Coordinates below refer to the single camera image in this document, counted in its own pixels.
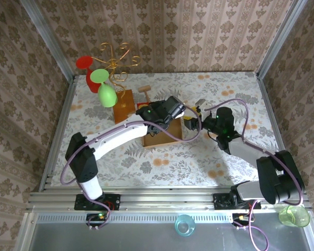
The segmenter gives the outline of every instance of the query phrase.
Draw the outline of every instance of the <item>cable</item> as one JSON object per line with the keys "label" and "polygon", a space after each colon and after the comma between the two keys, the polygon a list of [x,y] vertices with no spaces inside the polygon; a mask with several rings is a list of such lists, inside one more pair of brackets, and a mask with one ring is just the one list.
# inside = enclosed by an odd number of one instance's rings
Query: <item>cable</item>
{"label": "cable", "polygon": [[212,138],[212,136],[209,135],[209,131],[208,131],[208,130],[207,130],[207,134],[208,134],[208,136],[209,136],[212,140],[214,140],[215,142],[217,142],[216,139]]}
{"label": "cable", "polygon": [[110,209],[110,206],[111,206],[111,208],[112,208],[112,209],[111,209],[111,212],[113,213],[113,211],[114,211],[114,209],[115,209],[113,202],[106,201],[105,204],[109,207],[109,209]]}
{"label": "cable", "polygon": [[[99,225],[96,229],[101,229],[102,227],[104,227],[106,225],[106,223],[108,222],[109,218],[110,218],[110,209],[108,206],[106,206],[105,204],[99,202],[99,201],[96,201],[96,200],[92,200],[85,192],[83,192],[83,195],[86,197],[86,199],[94,204],[97,204],[97,205],[100,205],[102,207],[104,207],[105,209],[107,209],[108,213],[107,213],[107,218],[105,219],[105,221]],[[90,227],[90,223],[91,223],[91,219],[95,217],[95,216],[92,216],[88,219],[87,221],[87,226]]]}
{"label": "cable", "polygon": [[250,203],[248,203],[248,205],[249,205],[249,213],[248,213],[246,216],[249,216],[249,214],[250,214],[250,209],[252,208],[252,206],[251,206]]}
{"label": "cable", "polygon": [[248,109],[248,106],[246,105],[246,102],[244,102],[242,99],[240,98],[232,98],[232,99],[228,99],[227,101],[224,101],[222,103],[219,103],[218,105],[216,106],[213,106],[212,108],[208,108],[208,109],[205,109],[204,111],[211,111],[215,108],[218,108],[226,103],[229,103],[231,101],[238,101],[238,102],[241,102],[244,106],[245,106],[245,109],[246,109],[246,118],[245,118],[245,123],[244,123],[244,127],[243,127],[243,131],[242,131],[242,139],[244,139],[244,133],[245,133],[245,128],[246,128],[246,125],[248,124],[248,120],[249,120],[249,109]]}
{"label": "cable", "polygon": [[255,208],[256,204],[258,203],[258,200],[255,200],[250,208],[250,212],[249,212],[249,225],[248,226],[243,226],[242,224],[238,223],[237,221],[234,221],[234,224],[240,226],[240,227],[246,227],[246,228],[249,228],[249,235],[250,235],[250,239],[251,239],[251,242],[252,242],[252,245],[254,246],[254,248],[257,250],[257,251],[261,251],[257,245],[255,244],[255,241],[253,239],[253,236],[252,236],[252,229],[256,229],[258,230],[265,238],[265,241],[266,241],[266,247],[263,251],[267,251],[268,250],[268,247],[269,247],[269,242],[268,242],[268,238],[267,238],[267,235],[264,233],[263,230],[261,230],[259,227],[257,226],[252,226],[251,225],[251,216],[253,214],[253,209]]}
{"label": "cable", "polygon": [[91,220],[92,220],[93,218],[98,218],[98,219],[102,220],[102,219],[99,217],[99,215],[93,214],[93,215],[91,215],[91,216],[88,217],[88,219],[87,219],[87,226],[88,226],[88,228],[89,228],[90,230],[92,230],[92,229],[98,230],[100,225],[99,225],[99,226],[96,226],[96,227],[94,227],[94,228],[91,226]]}
{"label": "cable", "polygon": [[96,138],[93,138],[91,139],[90,141],[86,142],[85,144],[83,144],[81,147],[79,147],[72,155],[71,157],[68,159],[68,162],[65,164],[64,168],[63,168],[63,171],[61,173],[61,178],[60,178],[60,181],[61,181],[61,184],[64,185],[64,186],[68,186],[72,183],[74,183],[76,181],[76,178],[70,180],[69,182],[65,182],[64,181],[64,178],[65,178],[65,173],[66,173],[66,170],[67,168],[69,167],[71,161],[75,158],[75,156],[82,150],[84,149],[85,147],[95,143],[95,142],[98,142],[99,140],[101,140],[102,138],[104,137],[107,137],[109,135],[112,135],[114,133],[116,133],[117,131],[121,130],[123,127],[127,128],[127,127],[130,127],[132,125],[136,125],[136,124],[149,124],[149,125],[153,125],[154,127],[157,127],[159,130],[161,130],[162,132],[164,132],[167,136],[173,138],[174,140],[177,140],[177,141],[180,141],[180,142],[190,142],[190,141],[193,141],[195,139],[197,139],[200,135],[200,131],[201,131],[201,119],[200,119],[200,116],[189,106],[185,106],[188,110],[190,110],[191,112],[193,112],[195,114],[195,116],[197,117],[198,119],[198,124],[199,124],[199,128],[198,128],[198,132],[197,134],[193,137],[193,138],[190,138],[188,140],[183,140],[183,139],[179,139],[175,136],[173,136],[172,134],[170,134],[169,132],[167,132],[165,129],[163,129],[162,127],[160,127],[158,124],[155,124],[153,122],[150,122],[150,121],[133,121],[133,122],[129,122],[127,124],[122,124],[118,127],[115,127],[99,136],[97,136]]}

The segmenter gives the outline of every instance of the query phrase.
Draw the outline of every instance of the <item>table surface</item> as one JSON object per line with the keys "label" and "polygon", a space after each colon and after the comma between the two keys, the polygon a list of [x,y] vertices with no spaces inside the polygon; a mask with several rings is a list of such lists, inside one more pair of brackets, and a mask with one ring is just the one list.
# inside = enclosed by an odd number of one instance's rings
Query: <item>table surface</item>
{"label": "table surface", "polygon": [[[138,88],[150,85],[152,101],[173,95],[189,106],[200,98],[213,106],[231,98],[243,99],[249,107],[245,137],[262,147],[277,150],[276,139],[253,72],[129,74],[126,89],[132,89],[135,103],[145,102]],[[235,129],[242,132],[245,108],[238,102],[226,104],[233,110]],[[78,76],[76,93],[66,123],[52,186],[61,186],[60,174],[65,153],[73,134],[101,132],[114,125],[113,109],[100,105],[97,94],[87,87],[85,76]],[[184,126],[183,137],[196,132]],[[189,143],[144,149],[141,139],[129,141],[97,161],[98,180],[107,187],[221,186],[257,180],[256,169],[247,162],[221,151],[206,131]],[[74,177],[69,169],[66,180]]]}

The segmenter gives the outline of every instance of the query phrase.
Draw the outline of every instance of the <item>patterned wallpaper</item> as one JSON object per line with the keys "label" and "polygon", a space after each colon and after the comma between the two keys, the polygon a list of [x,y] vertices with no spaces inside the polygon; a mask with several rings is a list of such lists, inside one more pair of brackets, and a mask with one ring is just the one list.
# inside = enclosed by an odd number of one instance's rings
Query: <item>patterned wallpaper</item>
{"label": "patterned wallpaper", "polygon": [[13,250],[67,87],[20,2],[0,0],[0,250]]}
{"label": "patterned wallpaper", "polygon": [[131,73],[255,71],[293,0],[37,0],[72,70],[102,42],[132,45]]}
{"label": "patterned wallpaper", "polygon": [[314,0],[308,0],[264,83],[314,210]]}

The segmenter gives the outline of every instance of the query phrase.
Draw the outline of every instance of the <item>plastic cup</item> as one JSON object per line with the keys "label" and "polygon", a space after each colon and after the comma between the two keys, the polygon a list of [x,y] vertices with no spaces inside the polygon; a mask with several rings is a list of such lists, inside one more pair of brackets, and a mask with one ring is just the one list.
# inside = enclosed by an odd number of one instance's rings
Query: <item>plastic cup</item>
{"label": "plastic cup", "polygon": [[115,90],[106,84],[101,84],[99,87],[98,97],[103,107],[112,107],[117,103]]}
{"label": "plastic cup", "polygon": [[194,233],[195,222],[191,216],[183,214],[178,216],[174,227],[180,236],[187,237]]}
{"label": "plastic cup", "polygon": [[310,216],[304,207],[288,206],[279,213],[279,220],[286,226],[305,227],[310,222]]}
{"label": "plastic cup", "polygon": [[78,58],[75,65],[78,69],[87,69],[93,64],[93,59],[91,56],[82,56]]}
{"label": "plastic cup", "polygon": [[106,81],[109,77],[109,73],[108,71],[106,71],[105,69],[96,69],[91,73],[91,80],[94,83],[103,83],[104,81]]}

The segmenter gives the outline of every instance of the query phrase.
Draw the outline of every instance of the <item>purple cable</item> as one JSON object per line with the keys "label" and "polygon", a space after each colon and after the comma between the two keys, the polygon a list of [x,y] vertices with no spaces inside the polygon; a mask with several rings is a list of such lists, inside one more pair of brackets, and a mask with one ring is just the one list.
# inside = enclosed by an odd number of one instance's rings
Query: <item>purple cable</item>
{"label": "purple cable", "polygon": [[[261,230],[259,227],[256,227],[256,226],[252,226],[251,225],[251,216],[253,214],[253,209],[254,207],[256,206],[258,200],[255,200],[251,206],[251,209],[249,211],[249,225],[248,226],[245,226],[246,228],[249,228],[249,235],[250,235],[250,239],[251,239],[251,242],[252,242],[252,245],[254,246],[254,248],[257,250],[257,251],[261,251],[255,244],[255,241],[252,237],[252,230],[251,229],[256,229],[258,230],[265,238],[265,241],[266,241],[266,247],[263,251],[267,251],[268,250],[268,247],[269,247],[269,243],[268,243],[268,238],[267,238],[267,235],[264,233],[263,230]],[[238,223],[237,221],[234,221],[234,224],[240,226],[240,227],[244,227],[242,224]]]}
{"label": "purple cable", "polygon": [[[105,204],[101,203],[101,202],[98,202],[98,201],[95,201],[95,200],[92,200],[85,192],[83,192],[83,195],[86,197],[87,200],[89,200],[90,202],[94,203],[94,204],[97,204],[97,205],[100,205],[104,208],[107,209],[108,211],[108,214],[107,214],[107,218],[105,219],[105,221],[98,226],[97,229],[101,229],[102,227],[104,227],[106,225],[106,223],[108,222],[109,218],[110,218],[110,208],[108,206],[106,206]],[[94,216],[91,216],[90,218],[88,218],[88,221],[87,221],[87,226],[89,227],[90,226],[90,223],[91,223],[91,219],[93,218]]]}
{"label": "purple cable", "polygon": [[201,119],[199,117],[199,115],[189,106],[185,106],[187,109],[189,109],[191,112],[193,112],[195,114],[195,116],[198,118],[198,122],[199,122],[199,128],[198,128],[198,133],[193,137],[193,138],[190,138],[188,140],[183,140],[183,139],[179,139],[175,136],[173,136],[172,134],[170,134],[169,132],[167,132],[165,129],[163,129],[162,127],[160,127],[158,124],[155,124],[153,122],[150,122],[150,121],[133,121],[133,122],[129,122],[129,123],[126,123],[126,124],[122,124],[118,127],[115,127],[111,130],[109,130],[108,132],[105,132],[104,134],[101,134],[99,135],[98,137],[96,138],[93,138],[91,139],[90,141],[86,142],[85,144],[83,144],[81,147],[79,147],[72,155],[71,157],[68,159],[68,162],[65,164],[64,168],[63,168],[63,171],[61,173],[61,178],[60,178],[60,181],[61,181],[61,184],[64,185],[64,186],[68,186],[72,183],[74,183],[76,181],[76,178],[70,180],[69,182],[65,182],[64,181],[64,177],[65,177],[65,172],[67,170],[67,168],[69,167],[71,161],[75,158],[75,156],[85,147],[99,141],[100,139],[108,136],[108,135],[111,135],[119,130],[121,130],[123,127],[127,128],[127,127],[130,127],[132,125],[136,125],[136,124],[149,124],[149,125],[153,125],[154,127],[157,127],[159,130],[161,130],[162,132],[164,132],[167,136],[173,138],[174,140],[177,140],[177,141],[180,141],[180,142],[190,142],[190,141],[193,141],[195,139],[197,139],[200,135],[200,131],[201,131]]}
{"label": "purple cable", "polygon": [[240,98],[232,98],[232,99],[228,99],[227,101],[224,101],[216,106],[213,106],[212,108],[209,108],[209,109],[205,109],[205,111],[211,111],[215,108],[218,108],[226,103],[229,103],[230,101],[238,101],[238,102],[241,102],[244,106],[245,106],[245,109],[246,109],[246,118],[245,118],[245,123],[244,123],[244,127],[243,127],[243,131],[242,131],[242,139],[244,139],[244,133],[245,133],[245,127],[246,125],[248,124],[248,119],[249,119],[249,109],[248,109],[248,106],[246,105],[246,102],[244,102],[242,99]]}
{"label": "purple cable", "polygon": [[285,204],[288,204],[288,205],[291,205],[291,206],[300,206],[303,201],[304,201],[304,198],[302,196],[302,189],[301,189],[301,186],[299,184],[299,182],[297,181],[296,177],[292,174],[292,172],[287,168],[287,166],[279,159],[277,158],[274,154],[270,153],[269,151],[267,150],[264,150],[263,148],[259,147],[258,145],[254,145],[248,141],[244,141],[246,145],[248,146],[251,146],[252,148],[258,150],[258,151],[261,151],[263,153],[266,153],[267,155],[271,156],[275,161],[277,161],[281,167],[288,173],[288,175],[291,177],[294,185],[296,186],[297,190],[298,190],[298,193],[299,193],[299,202],[298,203],[291,203],[291,202],[288,202],[288,201],[284,201]]}

